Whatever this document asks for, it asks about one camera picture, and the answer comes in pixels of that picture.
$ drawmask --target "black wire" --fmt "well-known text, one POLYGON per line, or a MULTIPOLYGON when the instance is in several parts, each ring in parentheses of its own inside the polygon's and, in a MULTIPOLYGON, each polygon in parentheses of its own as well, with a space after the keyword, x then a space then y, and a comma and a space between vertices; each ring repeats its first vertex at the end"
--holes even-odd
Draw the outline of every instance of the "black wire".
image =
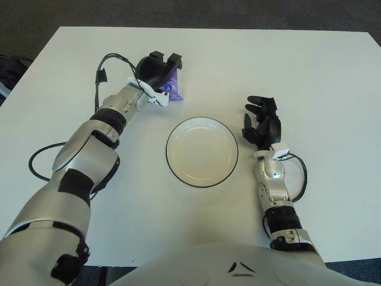
POLYGON ((56 143, 56 144, 52 144, 52 145, 49 145, 49 146, 45 146, 43 148, 41 148, 40 150, 37 150, 29 159, 29 163, 28 163, 28 166, 29 166, 29 170, 31 171, 32 174, 34 174, 37 178, 41 179, 41 180, 44 180, 44 181, 47 181, 49 182, 49 178, 47 177, 44 177, 40 174, 38 174, 38 172, 36 172, 35 168, 33 168, 33 160, 35 159, 35 157, 40 154, 42 151, 45 151, 47 149, 51 149, 51 148, 54 148, 54 147, 58 147, 58 146, 63 146, 65 145, 66 142, 61 142, 61 143, 56 143))
MULTIPOLYGON (((140 85, 139 81, 138 81, 138 78, 136 77, 136 67, 133 65, 133 63, 131 63, 127 58, 125 58, 124 56, 116 53, 116 52, 112 52, 110 54, 107 54, 103 57, 103 59, 101 60, 101 62, 99 63, 99 66, 96 70, 96 75, 98 74, 98 72, 101 70, 102 68, 102 65, 103 63, 109 59, 109 58, 117 58, 118 60, 121 60, 121 61, 124 61, 125 63, 127 63, 131 70, 132 70, 132 73, 135 77, 135 80, 136 80, 136 83, 138 84, 139 88, 150 98, 152 98, 152 96, 150 96, 147 91, 144 90, 144 88, 140 85)), ((94 99, 94 105, 95 105, 95 112, 98 110, 99 108, 99 82, 98 82, 98 78, 97 76, 95 75, 95 99, 94 99)), ((162 106, 160 104, 160 102, 156 99, 156 102, 159 106, 162 106)))
POLYGON ((90 201, 95 198, 95 196, 97 195, 98 192, 95 192, 94 195, 90 198, 90 201))
POLYGON ((268 232, 266 231, 266 227, 264 226, 264 219, 265 219, 265 217, 266 217, 266 215, 264 214, 264 215, 263 215, 263 218, 262 218, 262 226, 263 226, 263 230, 264 230, 264 232, 266 233, 267 237, 270 238, 268 232))
POLYGON ((303 175, 304 175, 303 186, 302 186, 302 188, 301 188, 299 194, 296 195, 296 197, 292 199, 292 202, 294 203, 294 202, 300 200, 300 199, 303 197, 304 193, 305 193, 305 189, 306 189, 306 187, 307 187, 307 168, 306 168, 306 166, 305 166, 305 164, 304 164, 302 158, 300 158, 299 156, 297 156, 297 155, 295 155, 295 154, 292 154, 292 153, 288 153, 288 154, 289 154, 291 157, 288 157, 288 158, 285 158, 285 159, 281 159, 281 160, 279 160, 279 161, 286 161, 286 160, 290 160, 290 159, 292 159, 292 158, 296 158, 296 159, 298 159, 298 161, 299 161, 299 163, 300 163, 300 165, 301 165, 301 167, 302 167, 302 169, 303 169, 303 175))

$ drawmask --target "backpack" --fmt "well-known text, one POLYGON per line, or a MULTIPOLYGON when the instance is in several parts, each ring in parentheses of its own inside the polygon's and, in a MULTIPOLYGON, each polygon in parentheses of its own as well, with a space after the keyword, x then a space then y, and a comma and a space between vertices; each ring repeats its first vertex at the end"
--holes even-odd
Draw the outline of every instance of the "backpack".
POLYGON ((27 57, 0 54, 0 105, 28 69, 21 60, 33 62, 27 57))

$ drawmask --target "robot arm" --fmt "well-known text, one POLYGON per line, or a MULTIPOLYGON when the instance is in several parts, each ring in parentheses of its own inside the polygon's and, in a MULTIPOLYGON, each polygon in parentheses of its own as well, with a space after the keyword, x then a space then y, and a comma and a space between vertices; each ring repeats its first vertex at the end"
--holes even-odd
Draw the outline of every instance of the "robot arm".
POLYGON ((285 168, 280 161, 289 148, 280 142, 280 120, 276 116, 273 98, 249 97, 246 109, 257 115, 257 129, 251 126, 246 114, 243 137, 257 145, 254 175, 258 182, 258 195, 270 228, 270 247, 293 252, 317 264, 324 265, 308 232, 302 228, 285 185, 285 168))
POLYGON ((136 69, 117 94, 67 141, 53 163, 50 181, 23 207, 0 241, 0 277, 4 285, 64 285, 78 275, 89 257, 85 243, 90 194, 106 187, 120 164, 115 149, 133 115, 148 102, 168 105, 168 94, 154 91, 181 65, 173 54, 167 63, 153 52, 140 61, 156 64, 156 73, 136 69), (140 79, 155 76, 146 84, 140 79))

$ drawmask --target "dark floor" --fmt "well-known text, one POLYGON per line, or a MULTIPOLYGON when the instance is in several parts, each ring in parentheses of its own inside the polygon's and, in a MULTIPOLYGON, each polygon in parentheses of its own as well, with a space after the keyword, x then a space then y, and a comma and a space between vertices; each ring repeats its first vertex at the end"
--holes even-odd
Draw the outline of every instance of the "dark floor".
MULTIPOLYGON (((0 0, 0 15, 0 54, 31 58, 60 26, 363 31, 381 45, 381 0, 0 0)), ((327 266, 381 283, 381 259, 327 266)), ((105 285, 125 271, 86 267, 76 285, 105 285)))
MULTIPOLYGON (((381 258, 326 263, 331 270, 348 277, 381 284, 381 258)), ((134 267, 86 266, 73 286, 106 286, 133 271, 134 267)))

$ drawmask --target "purple package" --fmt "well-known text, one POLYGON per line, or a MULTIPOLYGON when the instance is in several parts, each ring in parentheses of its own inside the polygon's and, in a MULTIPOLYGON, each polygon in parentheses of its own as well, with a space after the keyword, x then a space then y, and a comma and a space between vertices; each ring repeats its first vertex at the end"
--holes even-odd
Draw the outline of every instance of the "purple package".
POLYGON ((169 93, 170 101, 183 99, 179 92, 179 77, 177 71, 178 69, 173 72, 171 78, 163 86, 158 88, 161 92, 165 91, 169 93))

